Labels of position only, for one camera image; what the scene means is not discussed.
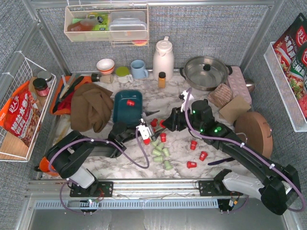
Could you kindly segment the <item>green lid cup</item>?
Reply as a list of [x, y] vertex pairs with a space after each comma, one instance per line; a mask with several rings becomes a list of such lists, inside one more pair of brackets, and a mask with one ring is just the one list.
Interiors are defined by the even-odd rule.
[[116, 69], [116, 76], [119, 83], [125, 84], [128, 82], [133, 82], [133, 77], [130, 71], [125, 66], [120, 66]]

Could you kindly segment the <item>red capsule far right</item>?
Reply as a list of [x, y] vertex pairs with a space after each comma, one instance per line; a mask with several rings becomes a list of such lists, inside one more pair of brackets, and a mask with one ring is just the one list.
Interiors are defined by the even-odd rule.
[[191, 150], [195, 150], [196, 149], [196, 147], [197, 147], [197, 141], [195, 141], [195, 140], [192, 140], [191, 142], [190, 142], [190, 149]]

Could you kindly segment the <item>red coffee capsule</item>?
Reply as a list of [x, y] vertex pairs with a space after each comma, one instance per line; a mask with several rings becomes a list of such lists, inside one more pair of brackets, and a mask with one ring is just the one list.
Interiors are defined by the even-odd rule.
[[157, 126], [157, 123], [158, 123], [158, 119], [157, 118], [154, 118], [151, 122], [150, 122], [150, 125], [152, 127], [156, 127]]
[[126, 102], [127, 106], [135, 106], [135, 102], [133, 100], [128, 99]]

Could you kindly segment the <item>white orange bowl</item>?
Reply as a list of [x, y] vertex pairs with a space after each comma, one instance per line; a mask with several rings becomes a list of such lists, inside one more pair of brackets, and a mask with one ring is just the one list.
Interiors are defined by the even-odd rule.
[[111, 74], [115, 69], [115, 62], [112, 59], [104, 58], [97, 62], [96, 68], [102, 74]]

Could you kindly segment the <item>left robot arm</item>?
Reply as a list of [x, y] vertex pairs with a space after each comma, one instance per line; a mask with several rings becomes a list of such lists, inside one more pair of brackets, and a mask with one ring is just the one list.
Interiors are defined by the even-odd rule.
[[156, 139], [160, 133], [154, 132], [144, 120], [156, 113], [157, 111], [142, 113], [141, 118], [134, 125], [115, 122], [107, 139], [86, 137], [78, 131], [70, 132], [46, 152], [48, 169], [82, 189], [96, 191], [98, 180], [83, 166], [85, 160], [89, 156], [106, 158], [127, 156], [124, 143], [137, 138], [138, 135], [141, 135], [142, 139], [147, 142]]

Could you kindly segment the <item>white thermos jug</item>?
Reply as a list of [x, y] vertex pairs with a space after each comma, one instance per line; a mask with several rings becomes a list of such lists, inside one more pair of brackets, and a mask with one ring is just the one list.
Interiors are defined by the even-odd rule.
[[163, 40], [156, 43], [153, 56], [153, 76], [158, 79], [160, 72], [166, 74], [165, 80], [170, 81], [174, 73], [174, 54], [173, 46], [169, 37], [165, 36]]

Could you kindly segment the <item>pink egg tray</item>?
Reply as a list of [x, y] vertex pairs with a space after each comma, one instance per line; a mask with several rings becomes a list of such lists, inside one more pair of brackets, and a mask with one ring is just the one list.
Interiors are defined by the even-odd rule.
[[226, 80], [226, 85], [232, 90], [233, 96], [240, 95], [248, 104], [252, 104], [252, 99], [246, 86], [240, 67], [231, 66], [232, 74]]

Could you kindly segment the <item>blue mug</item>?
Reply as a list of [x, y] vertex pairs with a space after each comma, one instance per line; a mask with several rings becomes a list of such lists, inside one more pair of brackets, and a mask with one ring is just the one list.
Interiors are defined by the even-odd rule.
[[145, 63], [142, 60], [134, 60], [130, 64], [131, 74], [134, 79], [140, 80], [149, 77], [149, 73], [146, 69]]

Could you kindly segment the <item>red capsule right lower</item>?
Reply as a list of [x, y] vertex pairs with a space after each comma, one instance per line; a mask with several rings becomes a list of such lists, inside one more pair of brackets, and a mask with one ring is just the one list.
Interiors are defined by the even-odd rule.
[[188, 161], [187, 162], [187, 168], [191, 169], [191, 168], [196, 168], [197, 167], [197, 163], [193, 162], [193, 161]]

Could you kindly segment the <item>pepper grinder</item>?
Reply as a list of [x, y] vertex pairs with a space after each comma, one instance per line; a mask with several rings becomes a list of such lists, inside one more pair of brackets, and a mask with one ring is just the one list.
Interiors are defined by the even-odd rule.
[[91, 80], [92, 82], [102, 82], [102, 83], [112, 84], [114, 81], [114, 78], [112, 74], [92, 73]]

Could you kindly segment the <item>orange mug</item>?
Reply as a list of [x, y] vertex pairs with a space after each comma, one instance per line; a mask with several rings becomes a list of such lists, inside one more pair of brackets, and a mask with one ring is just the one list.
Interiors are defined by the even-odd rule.
[[47, 160], [46, 157], [43, 157], [42, 160], [40, 161], [39, 165], [38, 166], [35, 166], [34, 167], [34, 170], [36, 172], [43, 172], [43, 173], [46, 173], [50, 176], [59, 176], [59, 174], [57, 172], [52, 172], [49, 170], [49, 161]]

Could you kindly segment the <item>red capsule right middle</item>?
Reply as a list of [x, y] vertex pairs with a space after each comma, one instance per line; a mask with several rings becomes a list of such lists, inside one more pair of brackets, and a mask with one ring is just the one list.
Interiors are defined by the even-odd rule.
[[199, 156], [199, 160], [204, 161], [207, 158], [207, 156], [208, 156], [208, 153], [205, 152], [205, 151], [202, 151], [200, 156]]

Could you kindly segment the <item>green capsule lower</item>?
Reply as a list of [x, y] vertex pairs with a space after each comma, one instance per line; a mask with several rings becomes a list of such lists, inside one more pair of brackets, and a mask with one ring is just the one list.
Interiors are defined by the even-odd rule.
[[163, 162], [164, 158], [163, 158], [163, 156], [156, 156], [156, 157], [153, 158], [153, 161], [154, 162]]

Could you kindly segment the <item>silver ladle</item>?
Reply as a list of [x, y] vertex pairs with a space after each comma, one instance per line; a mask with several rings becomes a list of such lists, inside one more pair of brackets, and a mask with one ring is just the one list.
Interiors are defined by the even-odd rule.
[[256, 85], [255, 85], [255, 82], [253, 80], [246, 78], [245, 84], [246, 84], [246, 87], [247, 87], [249, 93], [252, 93], [255, 90]]

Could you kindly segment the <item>silver lidded jar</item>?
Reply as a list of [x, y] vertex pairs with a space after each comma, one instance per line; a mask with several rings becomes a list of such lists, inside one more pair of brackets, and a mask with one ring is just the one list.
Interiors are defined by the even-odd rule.
[[53, 76], [50, 72], [48, 72], [46, 70], [42, 70], [42, 71], [38, 72], [37, 77], [44, 79], [47, 82], [48, 87], [49, 88], [51, 87]]

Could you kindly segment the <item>orange spice bottle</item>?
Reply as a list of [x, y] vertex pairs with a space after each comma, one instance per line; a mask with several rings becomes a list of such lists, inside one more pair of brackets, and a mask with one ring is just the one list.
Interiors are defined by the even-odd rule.
[[165, 80], [166, 80], [166, 73], [159, 72], [158, 74], [158, 87], [159, 88], [165, 88]]

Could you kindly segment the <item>white mesh basket right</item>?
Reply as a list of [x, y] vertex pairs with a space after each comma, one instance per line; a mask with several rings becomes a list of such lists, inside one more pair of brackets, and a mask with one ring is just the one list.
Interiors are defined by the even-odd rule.
[[268, 45], [268, 48], [263, 55], [264, 59], [273, 77], [293, 130], [295, 132], [306, 132], [307, 120], [305, 119], [299, 103], [296, 100], [290, 85], [288, 84], [286, 75], [278, 62], [277, 56], [273, 49], [273, 44], [274, 42], [270, 42]]

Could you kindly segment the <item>round wooden board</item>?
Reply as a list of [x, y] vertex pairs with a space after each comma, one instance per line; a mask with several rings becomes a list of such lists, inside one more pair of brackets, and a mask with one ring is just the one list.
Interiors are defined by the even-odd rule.
[[235, 132], [242, 141], [266, 158], [273, 150], [272, 129], [266, 119], [258, 112], [246, 112], [234, 122]]

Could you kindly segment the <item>white handled knife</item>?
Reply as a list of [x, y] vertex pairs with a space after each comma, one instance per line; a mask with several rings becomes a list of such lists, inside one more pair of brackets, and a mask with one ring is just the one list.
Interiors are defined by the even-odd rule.
[[59, 95], [59, 98], [61, 99], [64, 94], [66, 93], [66, 91], [68, 90], [68, 88], [70, 87], [70, 85], [72, 84], [72, 82], [74, 81], [75, 79], [75, 73], [71, 75], [70, 79], [68, 80], [68, 82], [65, 84], [63, 90], [61, 91], [60, 95]]

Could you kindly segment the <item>teal storage basket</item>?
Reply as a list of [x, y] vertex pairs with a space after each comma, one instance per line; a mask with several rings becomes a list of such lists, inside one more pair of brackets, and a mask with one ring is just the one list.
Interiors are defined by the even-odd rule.
[[[127, 106], [127, 100], [133, 100], [135, 106]], [[128, 126], [137, 126], [142, 117], [142, 93], [138, 90], [121, 90], [114, 98], [113, 123], [123, 122]]]

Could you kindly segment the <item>red capsule left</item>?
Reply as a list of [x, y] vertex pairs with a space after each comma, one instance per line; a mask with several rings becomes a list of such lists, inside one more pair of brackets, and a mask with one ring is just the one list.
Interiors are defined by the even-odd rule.
[[145, 145], [149, 145], [150, 142], [151, 142], [151, 139], [150, 138], [144, 139], [143, 142], [144, 142]]

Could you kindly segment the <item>red cloth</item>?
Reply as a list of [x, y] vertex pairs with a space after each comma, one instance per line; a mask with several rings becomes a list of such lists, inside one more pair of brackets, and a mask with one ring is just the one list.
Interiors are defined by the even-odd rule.
[[71, 99], [64, 100], [59, 103], [56, 114], [70, 114], [71, 113]]

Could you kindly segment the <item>brown paper square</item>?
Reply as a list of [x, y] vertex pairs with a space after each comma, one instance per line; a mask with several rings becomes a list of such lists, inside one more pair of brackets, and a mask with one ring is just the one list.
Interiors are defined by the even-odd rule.
[[247, 112], [250, 108], [250, 104], [242, 96], [238, 95], [219, 110], [220, 118], [233, 124], [240, 115]]

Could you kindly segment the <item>brown cloth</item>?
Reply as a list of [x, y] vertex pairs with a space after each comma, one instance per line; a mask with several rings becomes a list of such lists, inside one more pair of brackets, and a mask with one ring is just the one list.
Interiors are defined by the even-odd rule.
[[71, 100], [71, 129], [101, 132], [111, 118], [113, 92], [94, 83], [80, 86]]

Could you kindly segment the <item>green capsule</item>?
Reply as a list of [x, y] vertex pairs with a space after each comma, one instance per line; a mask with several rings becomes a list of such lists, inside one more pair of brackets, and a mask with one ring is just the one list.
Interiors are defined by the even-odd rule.
[[163, 158], [163, 156], [156, 156], [156, 157], [153, 158], [153, 161], [154, 162], [163, 162], [164, 158]]
[[165, 167], [165, 170], [167, 170], [167, 171], [169, 171], [173, 168], [173, 166], [171, 165], [171, 163], [168, 160], [164, 161], [164, 167]]

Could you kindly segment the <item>striped pink cloth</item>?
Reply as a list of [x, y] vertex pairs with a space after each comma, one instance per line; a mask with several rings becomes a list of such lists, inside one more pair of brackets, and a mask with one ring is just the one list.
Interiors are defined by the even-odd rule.
[[208, 101], [218, 108], [223, 108], [233, 98], [233, 91], [226, 84], [220, 84], [214, 91], [208, 94]]

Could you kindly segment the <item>green capsule bottom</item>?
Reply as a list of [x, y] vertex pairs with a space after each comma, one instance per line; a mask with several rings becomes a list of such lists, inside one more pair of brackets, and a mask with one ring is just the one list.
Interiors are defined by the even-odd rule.
[[165, 170], [167, 170], [167, 171], [169, 171], [173, 168], [173, 166], [171, 165], [171, 163], [168, 160], [164, 161], [164, 167], [165, 167]]

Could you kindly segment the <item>steel pot with lid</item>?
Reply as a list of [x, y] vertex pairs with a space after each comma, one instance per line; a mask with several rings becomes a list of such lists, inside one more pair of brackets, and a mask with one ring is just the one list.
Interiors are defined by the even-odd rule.
[[188, 60], [179, 72], [192, 88], [208, 92], [224, 84], [233, 69], [214, 57], [199, 56]]

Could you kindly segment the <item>purple spoon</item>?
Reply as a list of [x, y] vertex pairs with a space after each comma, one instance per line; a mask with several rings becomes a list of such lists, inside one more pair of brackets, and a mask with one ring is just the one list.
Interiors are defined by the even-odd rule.
[[224, 163], [224, 162], [230, 162], [230, 161], [234, 161], [234, 160], [235, 160], [234, 158], [229, 157], [229, 158], [221, 159], [221, 160], [218, 160], [218, 161], [212, 161], [212, 162], [208, 163], [208, 165], [214, 166], [214, 165], [218, 165], [218, 164], [221, 164], [221, 163]]

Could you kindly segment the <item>clear plastic containers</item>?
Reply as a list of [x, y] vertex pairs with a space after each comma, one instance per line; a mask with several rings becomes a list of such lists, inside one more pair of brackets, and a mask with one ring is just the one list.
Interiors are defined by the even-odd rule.
[[113, 40], [147, 38], [147, 23], [143, 11], [114, 11], [110, 14], [109, 31]]

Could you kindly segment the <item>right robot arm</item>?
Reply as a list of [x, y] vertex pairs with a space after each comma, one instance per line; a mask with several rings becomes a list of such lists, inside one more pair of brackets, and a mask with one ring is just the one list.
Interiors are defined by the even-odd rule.
[[282, 215], [297, 197], [302, 196], [297, 170], [292, 165], [283, 167], [241, 142], [235, 132], [215, 120], [206, 99], [194, 101], [187, 112], [173, 108], [170, 117], [162, 124], [170, 131], [188, 128], [205, 143], [228, 154], [256, 176], [256, 179], [252, 179], [231, 170], [222, 170], [214, 178], [219, 193], [226, 189], [253, 196], [276, 215]]

